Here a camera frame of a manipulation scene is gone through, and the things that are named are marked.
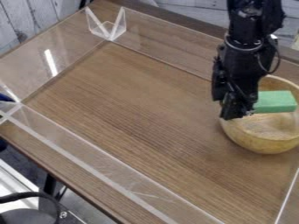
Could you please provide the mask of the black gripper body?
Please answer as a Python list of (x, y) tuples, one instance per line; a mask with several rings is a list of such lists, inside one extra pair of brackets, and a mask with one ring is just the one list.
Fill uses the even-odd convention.
[(213, 60), (211, 95), (213, 101), (223, 101), (227, 92), (235, 92), (244, 102), (257, 101), (257, 83), (271, 74), (269, 70), (277, 51), (275, 35), (240, 44), (229, 35), (217, 47)]

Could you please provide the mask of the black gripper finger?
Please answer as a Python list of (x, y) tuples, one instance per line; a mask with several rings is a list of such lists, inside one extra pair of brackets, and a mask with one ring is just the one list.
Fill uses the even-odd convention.
[(219, 94), (219, 104), (221, 106), (219, 117), (225, 121), (255, 113), (253, 104), (257, 102), (257, 93), (243, 95), (236, 92)]

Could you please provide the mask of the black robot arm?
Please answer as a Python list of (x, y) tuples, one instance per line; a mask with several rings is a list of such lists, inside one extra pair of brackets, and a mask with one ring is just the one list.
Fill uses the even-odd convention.
[(228, 30), (217, 46), (211, 76), (211, 97), (219, 117), (253, 113), (257, 84), (280, 66), (277, 40), (285, 13), (281, 0), (227, 0)]

